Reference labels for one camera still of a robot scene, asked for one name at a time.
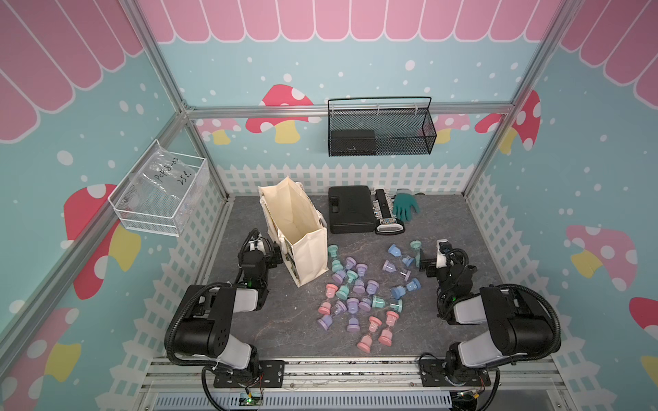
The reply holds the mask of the cream canvas tote bag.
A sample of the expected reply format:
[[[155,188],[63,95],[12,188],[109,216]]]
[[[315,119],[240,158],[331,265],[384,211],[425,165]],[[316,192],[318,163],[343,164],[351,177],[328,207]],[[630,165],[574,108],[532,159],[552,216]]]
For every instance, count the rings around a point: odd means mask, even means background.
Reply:
[[[328,270],[328,229],[301,183],[287,177],[259,188],[267,233],[280,247],[284,264],[297,287]]]

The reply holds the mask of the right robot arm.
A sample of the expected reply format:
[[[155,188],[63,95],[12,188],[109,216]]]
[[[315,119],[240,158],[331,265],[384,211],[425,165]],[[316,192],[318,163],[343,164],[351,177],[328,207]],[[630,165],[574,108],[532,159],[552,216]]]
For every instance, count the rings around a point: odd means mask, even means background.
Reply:
[[[495,368],[541,360],[561,347],[561,324],[548,300],[520,284],[473,290],[477,267],[461,248],[437,241],[431,256],[416,253],[420,271],[437,280],[437,317],[450,325],[486,325],[487,330],[450,346],[436,372],[448,385],[485,384]]]

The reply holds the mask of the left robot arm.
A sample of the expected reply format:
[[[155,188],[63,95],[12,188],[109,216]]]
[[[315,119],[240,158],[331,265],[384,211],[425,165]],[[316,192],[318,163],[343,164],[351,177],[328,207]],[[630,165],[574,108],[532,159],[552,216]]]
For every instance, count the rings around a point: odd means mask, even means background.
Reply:
[[[204,366],[241,385],[259,380],[263,371],[257,348],[231,334],[232,321],[236,313],[262,310],[269,270],[282,262],[280,248],[252,229],[239,249],[234,282],[191,285],[185,291],[164,336],[170,363]]]

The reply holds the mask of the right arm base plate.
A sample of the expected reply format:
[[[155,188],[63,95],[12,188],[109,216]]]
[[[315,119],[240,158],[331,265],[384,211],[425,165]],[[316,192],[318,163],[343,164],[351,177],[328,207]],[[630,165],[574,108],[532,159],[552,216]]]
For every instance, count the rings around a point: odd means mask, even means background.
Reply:
[[[433,356],[423,356],[416,362],[423,387],[490,387],[491,378],[483,369],[466,368]]]

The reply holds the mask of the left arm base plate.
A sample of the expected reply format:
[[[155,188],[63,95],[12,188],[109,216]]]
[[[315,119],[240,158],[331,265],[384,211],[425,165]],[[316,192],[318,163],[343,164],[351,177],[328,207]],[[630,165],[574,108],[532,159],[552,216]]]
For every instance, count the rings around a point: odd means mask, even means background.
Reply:
[[[233,374],[221,372],[214,377],[212,386],[216,389],[281,388],[284,368],[284,361],[259,361],[258,366],[250,365],[244,370],[235,370]]]

